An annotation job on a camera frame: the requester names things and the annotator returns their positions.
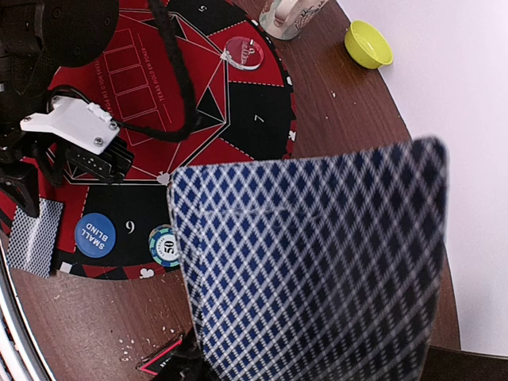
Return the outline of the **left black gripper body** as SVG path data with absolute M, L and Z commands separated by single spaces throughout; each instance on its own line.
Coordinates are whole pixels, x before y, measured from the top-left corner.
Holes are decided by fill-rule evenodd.
M 54 133 L 25 132 L 32 114 L 49 114 L 52 100 L 70 93 L 50 89 L 62 67 L 98 58 L 113 37 L 117 1 L 3 1 L 1 3 L 1 188 L 34 191 L 37 172 L 58 187 L 75 145 Z

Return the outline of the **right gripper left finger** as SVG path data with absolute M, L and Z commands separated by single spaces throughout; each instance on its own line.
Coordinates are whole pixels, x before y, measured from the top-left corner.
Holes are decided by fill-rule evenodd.
M 38 170 L 25 162 L 1 164 L 1 191 L 29 217 L 39 217 Z

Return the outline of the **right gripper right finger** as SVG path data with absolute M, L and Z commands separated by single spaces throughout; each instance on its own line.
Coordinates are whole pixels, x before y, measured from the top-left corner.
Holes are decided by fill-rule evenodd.
M 199 348 L 195 331 L 191 330 L 174 349 L 169 362 L 154 377 L 154 381 L 203 381 L 208 367 Z

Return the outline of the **teal poker chip stack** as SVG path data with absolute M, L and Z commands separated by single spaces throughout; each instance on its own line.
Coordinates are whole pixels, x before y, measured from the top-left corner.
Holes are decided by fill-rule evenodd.
M 155 227 L 149 234 L 148 247 L 152 258 L 159 265 L 170 268 L 179 266 L 175 234 L 170 225 Z

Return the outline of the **blue playing card deck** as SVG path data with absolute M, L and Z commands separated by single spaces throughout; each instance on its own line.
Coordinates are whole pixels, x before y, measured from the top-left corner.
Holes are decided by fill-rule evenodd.
M 168 204 L 208 380 L 417 380 L 444 261 L 436 137 L 183 167 Z

